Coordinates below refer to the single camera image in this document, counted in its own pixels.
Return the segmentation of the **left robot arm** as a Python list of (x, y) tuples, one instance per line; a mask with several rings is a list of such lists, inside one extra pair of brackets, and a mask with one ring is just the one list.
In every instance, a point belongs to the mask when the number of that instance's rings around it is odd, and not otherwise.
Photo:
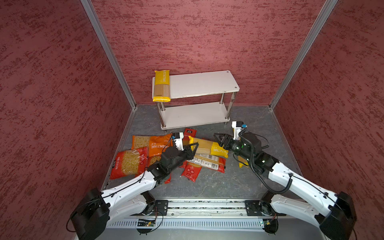
[(171, 172), (185, 161), (192, 160), (199, 143), (186, 145), (183, 150), (168, 147), (160, 161), (138, 177), (112, 189), (90, 190), (69, 217), (80, 240), (95, 240), (106, 227), (125, 217), (151, 211), (155, 199), (150, 190), (169, 179)]

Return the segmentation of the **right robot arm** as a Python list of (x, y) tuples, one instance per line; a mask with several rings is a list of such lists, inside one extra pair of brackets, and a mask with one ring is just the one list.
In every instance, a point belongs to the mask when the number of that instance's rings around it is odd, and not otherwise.
[(253, 133), (242, 130), (235, 139), (214, 134), (219, 146), (247, 161), (249, 168), (264, 183), (266, 179), (283, 186), (268, 192), (260, 200), (267, 216), (285, 214), (318, 227), (330, 240), (348, 240), (355, 233), (357, 214), (353, 198), (345, 192), (324, 189), (290, 170), (277, 158), (265, 153)]

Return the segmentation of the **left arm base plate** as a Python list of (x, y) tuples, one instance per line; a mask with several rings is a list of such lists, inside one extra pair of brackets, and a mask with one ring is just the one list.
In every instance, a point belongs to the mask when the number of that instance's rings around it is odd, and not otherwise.
[(155, 200), (151, 202), (141, 213), (143, 216), (166, 216), (169, 200)]

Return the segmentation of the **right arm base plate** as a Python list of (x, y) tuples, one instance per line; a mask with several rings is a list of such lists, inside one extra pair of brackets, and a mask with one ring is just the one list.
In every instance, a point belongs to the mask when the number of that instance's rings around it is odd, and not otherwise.
[(245, 209), (247, 216), (249, 217), (280, 217), (286, 216), (285, 214), (279, 214), (266, 202), (256, 201), (256, 200), (246, 200)]

